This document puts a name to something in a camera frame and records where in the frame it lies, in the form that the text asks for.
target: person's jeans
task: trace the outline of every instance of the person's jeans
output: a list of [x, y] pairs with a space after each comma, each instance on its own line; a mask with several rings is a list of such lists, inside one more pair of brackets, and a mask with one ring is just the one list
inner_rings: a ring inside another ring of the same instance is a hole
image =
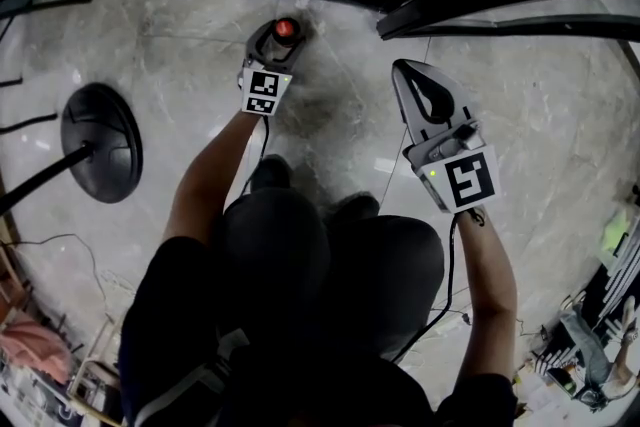
[[435, 230], [381, 216], [326, 227], [292, 189], [261, 189], [225, 212], [220, 284], [250, 340], [317, 336], [393, 359], [422, 328], [444, 275]]
[[560, 314], [560, 321], [580, 352], [585, 366], [585, 383], [600, 386], [609, 378], [613, 364], [609, 362], [598, 337], [582, 318], [582, 305]]

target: tile floor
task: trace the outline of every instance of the tile floor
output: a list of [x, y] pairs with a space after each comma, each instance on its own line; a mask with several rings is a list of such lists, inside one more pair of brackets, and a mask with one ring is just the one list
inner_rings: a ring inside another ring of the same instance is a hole
[[[242, 43], [260, 23], [285, 14], [313, 32], [268, 148], [289, 160], [297, 186], [322, 208], [370, 191], [383, 213], [426, 220], [446, 242], [450, 218], [400, 155], [408, 139], [390, 82], [399, 57], [442, 67], [468, 87], [499, 155], [504, 195], [490, 212], [518, 279], [519, 317], [526, 331], [552, 322], [561, 299], [596, 269], [603, 223], [637, 177], [640, 84], [616, 44], [551, 37], [383, 42], [375, 13], [316, 0], [94, 0], [17, 21], [0, 46], [2, 78], [22, 69], [25, 84], [0, 93], [2, 124], [60, 112], [73, 90], [98, 80], [129, 101], [145, 149], [140, 186], [120, 204], [94, 202], [65, 173], [13, 210], [23, 240], [80, 234], [107, 295], [105, 305], [86, 250], [62, 239], [20, 250], [40, 299], [66, 313], [83, 338], [105, 306], [114, 315], [126, 308], [182, 173], [239, 108]], [[230, 199], [253, 169], [262, 138], [259, 129]], [[3, 136], [6, 187], [60, 155], [58, 123]], [[454, 289], [462, 291], [454, 308], [464, 309], [469, 296], [457, 255]], [[449, 393], [468, 334], [450, 314], [406, 358], [432, 402]], [[520, 362], [531, 340], [518, 341]]]

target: red cap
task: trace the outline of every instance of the red cap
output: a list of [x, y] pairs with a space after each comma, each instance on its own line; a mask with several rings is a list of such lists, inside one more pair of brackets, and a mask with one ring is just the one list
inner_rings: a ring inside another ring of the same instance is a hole
[[287, 38], [293, 35], [293, 24], [288, 20], [280, 20], [276, 23], [276, 32], [278, 36], [282, 38]]

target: black sleeve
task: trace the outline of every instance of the black sleeve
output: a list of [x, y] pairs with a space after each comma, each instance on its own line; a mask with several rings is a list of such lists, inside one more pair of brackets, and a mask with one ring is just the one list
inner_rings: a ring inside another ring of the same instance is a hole
[[459, 383], [436, 413], [438, 425], [513, 425], [517, 399], [509, 380], [497, 374], [477, 375]]
[[166, 241], [149, 264], [122, 326], [118, 367], [125, 416], [210, 361], [215, 336], [215, 260], [200, 242]]

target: black shirt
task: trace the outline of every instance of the black shirt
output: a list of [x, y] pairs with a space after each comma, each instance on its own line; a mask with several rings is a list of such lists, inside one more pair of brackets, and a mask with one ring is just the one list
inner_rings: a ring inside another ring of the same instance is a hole
[[119, 369], [130, 425], [139, 415], [147, 427], [284, 426], [293, 417], [313, 426], [513, 424], [516, 398], [499, 375], [459, 383], [434, 413], [415, 380], [369, 355], [313, 343], [249, 345], [221, 364], [216, 310], [225, 298], [216, 297], [213, 260], [199, 242], [175, 238], [149, 265], [122, 328]]

